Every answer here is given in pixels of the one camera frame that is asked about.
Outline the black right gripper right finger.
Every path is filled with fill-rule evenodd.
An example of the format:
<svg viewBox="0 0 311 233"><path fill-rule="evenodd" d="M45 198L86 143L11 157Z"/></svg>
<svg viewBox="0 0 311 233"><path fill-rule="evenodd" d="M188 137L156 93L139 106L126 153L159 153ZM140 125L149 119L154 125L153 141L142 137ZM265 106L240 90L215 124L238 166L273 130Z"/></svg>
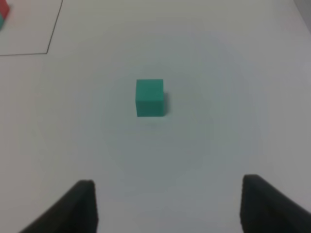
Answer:
<svg viewBox="0 0 311 233"><path fill-rule="evenodd" d="M309 233L311 214L259 175L244 175L240 221L244 233Z"/></svg>

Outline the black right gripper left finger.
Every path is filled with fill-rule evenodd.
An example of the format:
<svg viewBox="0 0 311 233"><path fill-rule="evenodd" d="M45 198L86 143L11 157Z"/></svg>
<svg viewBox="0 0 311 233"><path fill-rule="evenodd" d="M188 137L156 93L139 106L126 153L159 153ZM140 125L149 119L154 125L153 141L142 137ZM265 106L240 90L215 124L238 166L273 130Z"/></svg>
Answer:
<svg viewBox="0 0 311 233"><path fill-rule="evenodd" d="M95 233L98 228L95 183L78 181L23 233Z"/></svg>

